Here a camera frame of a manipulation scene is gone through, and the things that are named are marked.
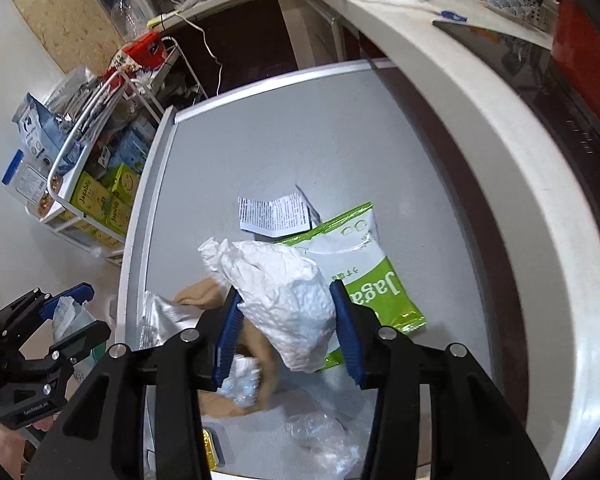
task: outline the cabinet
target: cabinet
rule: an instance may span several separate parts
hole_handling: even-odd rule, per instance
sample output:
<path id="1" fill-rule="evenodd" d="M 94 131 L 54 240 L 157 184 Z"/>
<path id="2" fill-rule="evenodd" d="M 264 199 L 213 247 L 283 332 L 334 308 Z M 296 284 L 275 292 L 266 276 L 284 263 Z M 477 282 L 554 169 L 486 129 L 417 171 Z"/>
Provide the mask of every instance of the cabinet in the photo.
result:
<path id="1" fill-rule="evenodd" d="M 251 0 L 195 23 L 222 63 L 220 93 L 298 69 L 278 0 Z M 165 35 L 178 40 L 206 94 L 216 95 L 219 66 L 202 33 L 183 22 Z"/>

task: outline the white wall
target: white wall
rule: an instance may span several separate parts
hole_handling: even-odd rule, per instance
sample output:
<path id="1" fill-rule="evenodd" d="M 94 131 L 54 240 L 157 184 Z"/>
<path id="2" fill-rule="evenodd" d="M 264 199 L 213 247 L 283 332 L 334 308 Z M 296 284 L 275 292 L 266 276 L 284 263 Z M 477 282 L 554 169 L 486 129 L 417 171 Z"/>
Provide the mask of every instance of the white wall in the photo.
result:
<path id="1" fill-rule="evenodd" d="M 0 0 L 0 308 L 37 286 L 57 294 L 89 282 L 96 290 L 96 309 L 118 290 L 117 267 L 95 259 L 37 224 L 1 183 L 20 147 L 18 128 L 11 122 L 14 111 L 27 92 L 43 98 L 61 77 L 62 72 L 12 1 Z M 29 358 L 42 357 L 50 343 L 48 322 L 23 350 Z"/>

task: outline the plastic container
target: plastic container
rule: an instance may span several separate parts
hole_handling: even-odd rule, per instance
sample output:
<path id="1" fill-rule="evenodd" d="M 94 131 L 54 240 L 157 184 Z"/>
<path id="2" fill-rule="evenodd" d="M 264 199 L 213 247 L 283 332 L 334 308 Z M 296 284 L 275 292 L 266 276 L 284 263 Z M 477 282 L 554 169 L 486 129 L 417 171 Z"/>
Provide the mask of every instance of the plastic container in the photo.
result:
<path id="1" fill-rule="evenodd" d="M 125 41 L 132 41 L 146 32 L 146 17 L 132 0 L 114 0 L 111 21 Z"/>

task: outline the white plastic bag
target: white plastic bag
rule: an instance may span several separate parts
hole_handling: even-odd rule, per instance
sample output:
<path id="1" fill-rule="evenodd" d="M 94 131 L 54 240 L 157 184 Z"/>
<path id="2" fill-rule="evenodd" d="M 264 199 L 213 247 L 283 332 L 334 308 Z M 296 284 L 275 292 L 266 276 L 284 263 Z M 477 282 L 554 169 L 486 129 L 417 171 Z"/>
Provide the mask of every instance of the white plastic bag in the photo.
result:
<path id="1" fill-rule="evenodd" d="M 315 262 L 284 244 L 209 238 L 198 250 L 206 266 L 233 285 L 238 308 L 292 371 L 324 366 L 335 330 L 335 306 Z"/>

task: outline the black stovetop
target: black stovetop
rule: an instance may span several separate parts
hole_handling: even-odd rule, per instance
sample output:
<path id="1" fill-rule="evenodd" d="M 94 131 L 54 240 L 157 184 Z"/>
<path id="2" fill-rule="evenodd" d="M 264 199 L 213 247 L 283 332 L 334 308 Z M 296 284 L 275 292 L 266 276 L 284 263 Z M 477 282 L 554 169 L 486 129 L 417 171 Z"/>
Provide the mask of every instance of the black stovetop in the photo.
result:
<path id="1" fill-rule="evenodd" d="M 531 108 L 570 164 L 600 230 L 600 120 L 562 76 L 551 52 L 484 28 L 451 22 L 434 26 L 491 67 Z"/>

